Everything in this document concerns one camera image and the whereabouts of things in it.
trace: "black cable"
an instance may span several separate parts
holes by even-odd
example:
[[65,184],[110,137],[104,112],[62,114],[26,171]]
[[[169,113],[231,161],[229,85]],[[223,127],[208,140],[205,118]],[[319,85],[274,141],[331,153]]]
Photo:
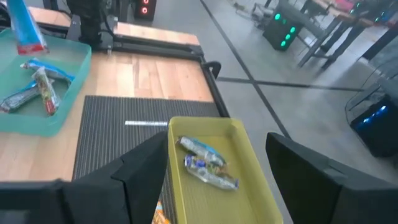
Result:
[[116,35],[114,34],[114,32],[112,31],[111,26],[110,26],[109,23],[108,23],[108,17],[106,16],[103,7],[102,7],[101,9],[99,9],[99,13],[100,13],[100,16],[102,17],[102,20],[104,20],[105,27],[106,27],[106,30],[101,30],[101,32],[107,32],[107,33],[109,33],[109,34],[112,36],[113,40],[115,41],[115,40],[117,39],[117,37],[116,37]]

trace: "yellow tray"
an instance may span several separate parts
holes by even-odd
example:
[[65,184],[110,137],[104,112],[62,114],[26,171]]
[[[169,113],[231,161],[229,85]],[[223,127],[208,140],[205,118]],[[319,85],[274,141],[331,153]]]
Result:
[[[218,189],[189,174],[186,150],[176,146],[189,136],[215,148],[239,179],[237,191]],[[178,224],[281,224],[282,215],[242,122],[229,118],[174,117],[169,124],[169,156]]]

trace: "black box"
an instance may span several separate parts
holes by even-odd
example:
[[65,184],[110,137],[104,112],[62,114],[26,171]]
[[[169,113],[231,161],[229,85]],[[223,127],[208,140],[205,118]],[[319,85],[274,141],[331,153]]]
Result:
[[397,100],[386,96],[350,124],[375,157],[390,157],[398,152],[397,105]]
[[303,25],[291,20],[287,14],[276,12],[262,34],[275,50],[286,51]]

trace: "orange packaging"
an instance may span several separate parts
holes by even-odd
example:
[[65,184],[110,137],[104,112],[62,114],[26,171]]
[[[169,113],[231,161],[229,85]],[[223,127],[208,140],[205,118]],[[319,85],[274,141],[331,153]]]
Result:
[[157,202],[152,224],[171,224],[170,221],[164,216],[163,206],[160,201]]

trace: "snack bar wrapper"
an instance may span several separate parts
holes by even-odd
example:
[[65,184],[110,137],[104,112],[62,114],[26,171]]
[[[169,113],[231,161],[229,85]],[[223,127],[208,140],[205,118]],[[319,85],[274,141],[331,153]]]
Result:
[[208,163],[196,156],[185,156],[184,166],[189,173],[215,187],[224,190],[237,190],[239,187],[238,180],[231,177],[224,167]]
[[39,68],[32,75],[32,78],[37,82],[47,114],[50,116],[54,115],[60,106],[61,100],[55,93],[49,78],[47,78],[44,67]]
[[37,83],[35,80],[31,81],[25,88],[1,99],[0,112],[12,113],[31,99],[38,96],[40,96],[40,91]]
[[177,144],[183,146],[186,150],[204,158],[207,162],[212,162],[218,166],[225,166],[225,159],[212,147],[200,142],[197,139],[187,136],[180,136]]
[[17,39],[18,54],[47,53],[47,44],[24,1],[7,0],[7,8],[12,31]]
[[31,68],[35,71],[37,71],[41,67],[44,67],[45,74],[49,78],[65,81],[68,85],[70,85],[72,83],[72,81],[75,79],[74,76],[67,74],[63,70],[61,70],[53,65],[50,65],[45,62],[41,62],[37,58],[30,59],[21,65],[21,68]]

